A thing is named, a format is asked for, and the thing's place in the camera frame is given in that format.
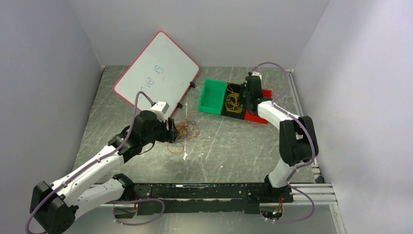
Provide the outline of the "black plastic bin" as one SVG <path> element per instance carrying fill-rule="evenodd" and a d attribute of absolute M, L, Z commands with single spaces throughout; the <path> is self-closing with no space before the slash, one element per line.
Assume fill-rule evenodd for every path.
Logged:
<path fill-rule="evenodd" d="M 221 115 L 235 119 L 245 119 L 246 109 L 239 102 L 241 85 L 228 82 L 225 88 Z"/>

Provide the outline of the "green plastic bin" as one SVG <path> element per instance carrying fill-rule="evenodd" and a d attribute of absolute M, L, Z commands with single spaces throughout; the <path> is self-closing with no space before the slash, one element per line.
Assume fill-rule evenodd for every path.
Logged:
<path fill-rule="evenodd" d="M 225 98 L 225 81 L 206 79 L 200 94 L 198 111 L 220 115 Z"/>

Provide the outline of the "pink framed whiteboard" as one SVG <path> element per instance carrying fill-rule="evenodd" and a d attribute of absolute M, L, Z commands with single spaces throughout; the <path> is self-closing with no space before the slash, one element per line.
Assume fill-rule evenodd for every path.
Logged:
<path fill-rule="evenodd" d="M 200 68 L 165 32 L 159 31 L 115 83 L 113 91 L 134 104 L 139 91 L 169 105 L 166 117 L 178 104 Z"/>

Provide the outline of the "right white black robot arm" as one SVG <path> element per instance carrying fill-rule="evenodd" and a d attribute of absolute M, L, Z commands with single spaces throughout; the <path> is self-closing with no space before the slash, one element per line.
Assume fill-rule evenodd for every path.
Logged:
<path fill-rule="evenodd" d="M 279 106 L 274 99 L 265 97 L 262 76 L 250 72 L 241 84 L 238 101 L 247 111 L 265 119 L 279 131 L 280 160 L 264 182 L 263 196 L 269 202 L 282 194 L 295 172 L 311 165 L 318 155 L 318 143 L 313 121 L 309 116 L 298 116 Z"/>

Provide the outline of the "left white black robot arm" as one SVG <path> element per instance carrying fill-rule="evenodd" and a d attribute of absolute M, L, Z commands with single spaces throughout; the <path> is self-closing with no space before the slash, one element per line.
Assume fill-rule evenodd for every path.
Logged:
<path fill-rule="evenodd" d="M 51 184 L 38 183 L 32 193 L 26 232 L 30 233 L 30 222 L 35 219 L 47 234 L 61 234 L 82 215 L 104 203 L 133 200 L 134 183 L 124 174 L 96 187 L 93 184 L 132 157 L 142 154 L 146 145 L 176 140 L 179 131 L 174 120 L 170 117 L 161 120 L 160 116 L 161 113 L 154 110 L 141 111 L 131 125 L 109 140 L 89 161 Z"/>

